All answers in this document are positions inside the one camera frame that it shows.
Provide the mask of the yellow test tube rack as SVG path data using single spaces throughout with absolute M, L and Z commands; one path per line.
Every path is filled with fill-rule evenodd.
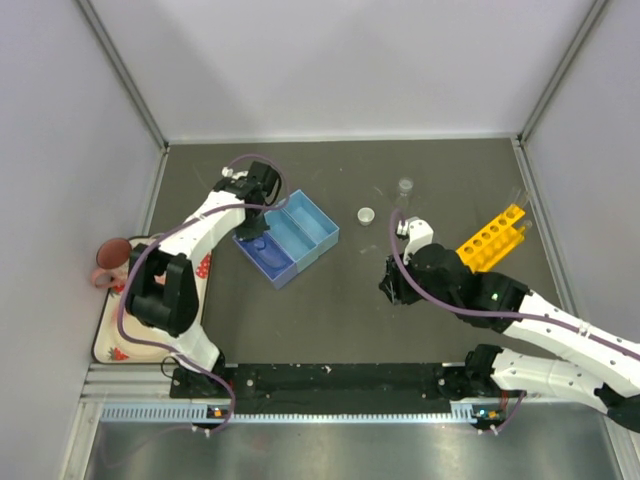
M 524 240 L 517 223 L 526 215 L 524 209 L 509 206 L 456 250 L 462 263 L 473 273 L 486 273 L 504 260 Z

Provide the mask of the three-compartment blue organizer box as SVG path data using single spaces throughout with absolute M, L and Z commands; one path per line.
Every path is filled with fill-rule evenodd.
M 253 240 L 238 240 L 236 236 L 233 240 L 277 290 L 327 253 L 339 240 L 339 226 L 300 189 L 291 194 L 284 209 L 267 212 L 265 219 L 270 229 L 258 238 L 268 238 L 287 255 L 290 266 L 286 270 L 276 273 L 266 270 L 255 259 L 249 246 Z

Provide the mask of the blue safety glasses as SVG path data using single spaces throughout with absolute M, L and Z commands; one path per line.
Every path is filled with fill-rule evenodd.
M 287 255 L 268 238 L 257 238 L 249 246 L 255 259 L 270 272 L 286 270 L 290 266 Z

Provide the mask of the small white plastic cup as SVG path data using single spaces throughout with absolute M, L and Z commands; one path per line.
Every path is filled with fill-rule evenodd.
M 369 226 L 374 221 L 375 216 L 375 211 L 370 207 L 362 207 L 356 214 L 358 223 L 363 227 Z

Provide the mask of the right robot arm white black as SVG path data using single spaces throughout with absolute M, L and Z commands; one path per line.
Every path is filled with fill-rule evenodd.
M 437 369 L 444 396 L 541 394 L 588 406 L 638 431 L 638 343 L 571 315 L 507 275 L 474 273 L 440 244 L 420 248 L 407 261 L 399 253 L 389 255 L 379 288 L 392 304 L 428 300 L 475 328 L 553 355 L 540 358 L 481 344 L 463 365 Z

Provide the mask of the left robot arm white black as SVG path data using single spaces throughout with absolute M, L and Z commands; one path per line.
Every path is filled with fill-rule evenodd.
M 286 186 L 281 171 L 263 155 L 246 154 L 221 172 L 203 203 L 180 225 L 132 250 L 118 310 L 122 338 L 166 350 L 194 371 L 192 384 L 205 396 L 226 387 L 224 355 L 208 338 L 199 314 L 195 268 L 229 233 L 253 240 L 269 230 L 265 213 Z

